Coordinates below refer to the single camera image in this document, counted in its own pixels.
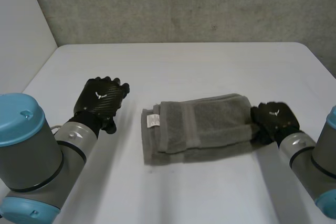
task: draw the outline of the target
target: blue cap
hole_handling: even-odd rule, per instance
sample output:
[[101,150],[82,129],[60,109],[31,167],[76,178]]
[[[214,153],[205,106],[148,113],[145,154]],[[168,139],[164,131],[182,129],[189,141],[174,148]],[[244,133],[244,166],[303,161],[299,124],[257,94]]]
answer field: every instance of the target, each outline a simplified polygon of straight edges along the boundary
[[60,212],[52,205],[17,197],[5,197],[0,206],[0,214],[13,223],[51,224]]
[[315,205],[320,208],[325,216],[336,219],[336,189],[321,194],[315,200]]
[[44,112],[33,97],[0,94],[0,147],[30,138],[42,128],[44,121]]
[[336,130],[336,106],[332,107],[327,116],[327,123]]

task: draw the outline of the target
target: white label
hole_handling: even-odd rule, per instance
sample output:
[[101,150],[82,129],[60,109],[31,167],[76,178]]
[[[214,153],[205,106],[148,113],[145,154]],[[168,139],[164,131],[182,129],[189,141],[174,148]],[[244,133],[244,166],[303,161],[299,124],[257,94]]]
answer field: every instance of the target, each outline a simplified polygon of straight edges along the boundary
[[153,126],[160,126],[160,115],[148,115],[147,116],[147,128]]

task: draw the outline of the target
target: white table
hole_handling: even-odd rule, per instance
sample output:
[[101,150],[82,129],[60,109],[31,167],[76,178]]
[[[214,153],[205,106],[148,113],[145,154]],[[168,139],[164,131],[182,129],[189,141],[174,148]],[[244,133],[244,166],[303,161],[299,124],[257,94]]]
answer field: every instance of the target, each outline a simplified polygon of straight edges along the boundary
[[143,164],[141,111],[161,101],[228,93],[246,95],[252,105],[284,101],[317,140],[336,103],[336,80],[304,45],[67,45],[24,93],[37,99],[50,125],[63,124],[96,76],[119,77],[131,92],[118,111],[117,133],[101,133],[54,223],[336,223],[281,163],[275,144],[216,162]]

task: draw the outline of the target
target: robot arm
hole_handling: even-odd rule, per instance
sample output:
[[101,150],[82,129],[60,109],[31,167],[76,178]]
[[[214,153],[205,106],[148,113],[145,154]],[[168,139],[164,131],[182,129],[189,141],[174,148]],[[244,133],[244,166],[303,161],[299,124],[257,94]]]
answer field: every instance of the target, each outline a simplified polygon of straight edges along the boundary
[[74,117],[53,136],[43,110],[25,94],[0,96],[0,177],[10,188],[0,214],[13,223],[51,224],[89,157],[100,130],[116,131],[113,117],[129,85],[90,79]]
[[317,143],[300,130],[297,119],[284,103],[261,103],[251,109],[251,117],[261,129],[259,141],[277,142],[316,206],[327,217],[336,219],[336,106],[328,115]]

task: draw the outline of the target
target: towel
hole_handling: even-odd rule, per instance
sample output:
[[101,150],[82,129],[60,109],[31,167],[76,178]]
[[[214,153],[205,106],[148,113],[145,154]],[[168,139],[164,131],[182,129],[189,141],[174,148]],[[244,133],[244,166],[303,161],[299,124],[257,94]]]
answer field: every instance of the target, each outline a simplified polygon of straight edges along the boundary
[[[213,161],[250,152],[258,132],[250,103],[239,94],[185,102],[161,102],[142,112],[145,164]],[[147,116],[160,115],[160,126],[147,127]]]

